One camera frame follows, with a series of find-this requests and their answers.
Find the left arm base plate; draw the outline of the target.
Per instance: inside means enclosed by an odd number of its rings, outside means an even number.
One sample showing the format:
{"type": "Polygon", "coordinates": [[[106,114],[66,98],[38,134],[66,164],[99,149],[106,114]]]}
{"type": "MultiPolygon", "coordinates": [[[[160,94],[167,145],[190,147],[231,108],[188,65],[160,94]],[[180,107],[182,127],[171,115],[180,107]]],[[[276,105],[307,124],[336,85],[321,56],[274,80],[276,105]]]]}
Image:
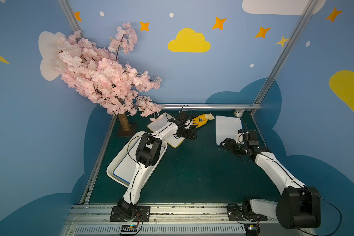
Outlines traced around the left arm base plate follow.
{"type": "Polygon", "coordinates": [[[110,222],[149,222],[150,206],[138,206],[133,217],[129,218],[121,212],[120,207],[114,206],[110,214],[110,222]]]}

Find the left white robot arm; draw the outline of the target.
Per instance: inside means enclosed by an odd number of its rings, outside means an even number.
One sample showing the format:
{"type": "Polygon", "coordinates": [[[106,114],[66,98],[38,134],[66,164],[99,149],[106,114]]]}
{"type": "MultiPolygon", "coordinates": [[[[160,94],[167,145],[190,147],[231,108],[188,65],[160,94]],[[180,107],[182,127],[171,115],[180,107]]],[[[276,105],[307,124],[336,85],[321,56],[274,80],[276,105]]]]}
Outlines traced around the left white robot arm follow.
{"type": "Polygon", "coordinates": [[[199,125],[195,124],[186,112],[180,111],[177,118],[166,113],[163,117],[166,123],[158,130],[133,137],[129,142],[135,149],[133,154],[128,147],[126,148],[126,156],[135,162],[135,170],[126,192],[117,204],[117,209],[125,220],[133,220],[138,214],[137,205],[141,190],[165,154],[168,147],[167,139],[170,137],[197,139],[199,125]]]}

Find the white plastic storage box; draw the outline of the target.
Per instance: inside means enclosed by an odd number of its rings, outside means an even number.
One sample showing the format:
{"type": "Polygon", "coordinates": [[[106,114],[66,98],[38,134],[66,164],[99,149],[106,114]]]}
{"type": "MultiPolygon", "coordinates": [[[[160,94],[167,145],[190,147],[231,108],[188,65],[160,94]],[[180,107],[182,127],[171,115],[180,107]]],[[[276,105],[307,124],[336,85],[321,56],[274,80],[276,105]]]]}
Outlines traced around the white plastic storage box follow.
{"type": "Polygon", "coordinates": [[[107,167],[108,177],[125,187],[129,187],[135,169],[139,166],[135,161],[135,153],[144,133],[145,131],[137,132],[107,167]]]}

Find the yellow-edged whiteboard back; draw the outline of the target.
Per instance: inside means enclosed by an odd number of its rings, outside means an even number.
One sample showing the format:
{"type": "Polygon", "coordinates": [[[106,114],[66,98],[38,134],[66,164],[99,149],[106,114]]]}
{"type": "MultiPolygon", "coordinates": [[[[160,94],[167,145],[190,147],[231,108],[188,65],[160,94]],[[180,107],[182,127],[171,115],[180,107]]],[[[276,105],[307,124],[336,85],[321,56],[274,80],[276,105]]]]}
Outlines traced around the yellow-edged whiteboard back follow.
{"type": "Polygon", "coordinates": [[[153,120],[147,127],[156,133],[163,141],[170,146],[177,148],[185,138],[177,138],[178,125],[172,122],[173,117],[168,113],[163,113],[159,118],[153,120]]]}

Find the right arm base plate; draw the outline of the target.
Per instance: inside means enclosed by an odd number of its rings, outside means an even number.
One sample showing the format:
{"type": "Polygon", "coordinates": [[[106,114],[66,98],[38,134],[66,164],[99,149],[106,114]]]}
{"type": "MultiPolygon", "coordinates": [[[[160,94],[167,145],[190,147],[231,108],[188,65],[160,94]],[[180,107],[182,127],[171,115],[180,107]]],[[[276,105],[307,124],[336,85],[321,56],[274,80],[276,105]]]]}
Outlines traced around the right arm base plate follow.
{"type": "Polygon", "coordinates": [[[258,222],[268,220],[266,216],[254,213],[250,209],[250,205],[241,206],[238,204],[228,204],[227,215],[229,221],[258,222]]]}

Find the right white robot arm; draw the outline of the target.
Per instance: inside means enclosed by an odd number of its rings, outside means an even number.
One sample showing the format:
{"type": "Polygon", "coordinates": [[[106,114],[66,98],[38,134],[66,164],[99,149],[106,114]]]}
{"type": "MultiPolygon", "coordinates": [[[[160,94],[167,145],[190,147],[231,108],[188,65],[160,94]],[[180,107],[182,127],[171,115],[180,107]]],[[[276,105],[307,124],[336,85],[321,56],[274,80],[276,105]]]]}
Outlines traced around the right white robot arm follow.
{"type": "Polygon", "coordinates": [[[267,146],[260,144],[256,131],[240,129],[235,139],[226,138],[219,145],[236,157],[248,157],[267,174],[280,193],[277,202],[246,199],[241,207],[242,219],[256,223],[262,217],[276,219],[283,228],[297,229],[304,234],[308,234],[308,228],[320,227],[324,199],[319,191],[293,176],[267,146]]]}

